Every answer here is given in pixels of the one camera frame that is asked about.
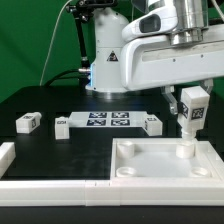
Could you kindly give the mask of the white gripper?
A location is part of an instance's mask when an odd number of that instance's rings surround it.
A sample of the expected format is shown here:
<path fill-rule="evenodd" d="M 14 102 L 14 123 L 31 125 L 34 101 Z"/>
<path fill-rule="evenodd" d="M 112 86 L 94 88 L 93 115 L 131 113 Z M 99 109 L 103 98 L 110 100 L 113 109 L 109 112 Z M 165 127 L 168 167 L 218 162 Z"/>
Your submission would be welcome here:
<path fill-rule="evenodd" d="M 211 94 L 211 78 L 224 76 L 224 24 L 211 26 L 203 41 L 172 46 L 166 35 L 138 38 L 127 43 L 120 56 L 121 83 L 128 91 L 162 87 L 170 112 L 178 114 L 174 87 L 200 81 L 201 93 Z"/>

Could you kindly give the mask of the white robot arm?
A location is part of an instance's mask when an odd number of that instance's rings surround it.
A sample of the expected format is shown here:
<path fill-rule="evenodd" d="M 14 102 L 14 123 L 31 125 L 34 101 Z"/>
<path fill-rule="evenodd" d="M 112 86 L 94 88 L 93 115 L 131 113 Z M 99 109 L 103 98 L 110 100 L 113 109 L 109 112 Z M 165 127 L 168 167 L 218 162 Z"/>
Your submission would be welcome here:
<path fill-rule="evenodd" d="M 132 0 L 143 15 L 130 22 L 111 8 L 94 11 L 96 58 L 86 89 L 109 98 L 224 76 L 224 22 L 211 25 L 207 0 Z"/>

